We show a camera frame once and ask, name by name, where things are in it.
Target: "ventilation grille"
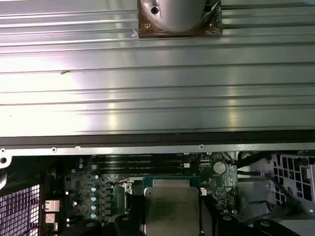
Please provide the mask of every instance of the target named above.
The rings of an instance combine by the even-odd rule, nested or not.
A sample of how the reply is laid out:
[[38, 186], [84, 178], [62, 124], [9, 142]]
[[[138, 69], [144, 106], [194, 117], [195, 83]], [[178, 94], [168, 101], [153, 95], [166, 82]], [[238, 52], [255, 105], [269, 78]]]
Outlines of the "ventilation grille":
[[[274, 178], [292, 195], [312, 202], [312, 183], [308, 167], [301, 166], [299, 157], [289, 157], [280, 154], [274, 159]], [[276, 188], [277, 204], [285, 202], [285, 196]]]
[[37, 236], [39, 185], [0, 197], [0, 235]]

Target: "circuit board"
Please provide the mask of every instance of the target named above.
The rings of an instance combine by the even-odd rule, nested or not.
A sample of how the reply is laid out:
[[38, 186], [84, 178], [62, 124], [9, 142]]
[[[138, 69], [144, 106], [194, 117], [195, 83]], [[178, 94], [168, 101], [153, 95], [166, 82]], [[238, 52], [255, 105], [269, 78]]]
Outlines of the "circuit board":
[[[68, 219], [82, 217], [103, 222], [126, 211], [126, 186], [143, 194], [142, 178], [150, 176], [200, 177], [200, 186], [217, 201], [224, 212], [237, 209], [237, 168], [232, 165], [234, 153], [106, 155], [80, 158], [65, 176], [65, 215]], [[214, 164], [223, 162], [224, 173], [216, 173]]]

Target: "capacitor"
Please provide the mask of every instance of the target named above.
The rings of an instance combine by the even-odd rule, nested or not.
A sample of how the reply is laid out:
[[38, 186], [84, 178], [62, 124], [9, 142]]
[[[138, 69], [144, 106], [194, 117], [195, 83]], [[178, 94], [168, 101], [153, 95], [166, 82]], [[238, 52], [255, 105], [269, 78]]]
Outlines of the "capacitor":
[[214, 165], [213, 165], [213, 171], [219, 175], [222, 175], [226, 172], [226, 165], [224, 162], [222, 161], [217, 161]]
[[91, 206], [91, 209], [92, 209], [92, 210], [96, 210], [96, 204], [93, 204], [93, 205]]

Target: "metal bracket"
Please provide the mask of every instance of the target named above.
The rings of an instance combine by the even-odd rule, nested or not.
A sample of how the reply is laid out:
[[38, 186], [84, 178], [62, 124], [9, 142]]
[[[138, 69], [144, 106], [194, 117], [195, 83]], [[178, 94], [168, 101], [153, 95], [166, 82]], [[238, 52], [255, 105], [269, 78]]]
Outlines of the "metal bracket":
[[218, 0], [140, 0], [148, 19], [170, 32], [197, 28], [214, 12]]
[[0, 153], [0, 169], [7, 168], [12, 162], [12, 156]]

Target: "black cable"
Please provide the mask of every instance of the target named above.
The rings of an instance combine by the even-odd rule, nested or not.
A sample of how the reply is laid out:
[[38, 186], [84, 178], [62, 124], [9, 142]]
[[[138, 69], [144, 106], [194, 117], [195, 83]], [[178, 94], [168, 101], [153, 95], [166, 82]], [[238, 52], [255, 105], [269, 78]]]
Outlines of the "black cable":
[[237, 174], [244, 176], [261, 176], [261, 173], [257, 171], [237, 171]]
[[275, 152], [274, 151], [261, 151], [261, 152], [255, 153], [251, 156], [248, 156], [245, 159], [238, 160], [237, 168], [239, 169], [239, 168], [242, 168], [244, 166], [250, 166], [253, 163], [260, 161], [263, 158], [271, 160], [272, 154], [275, 154]]

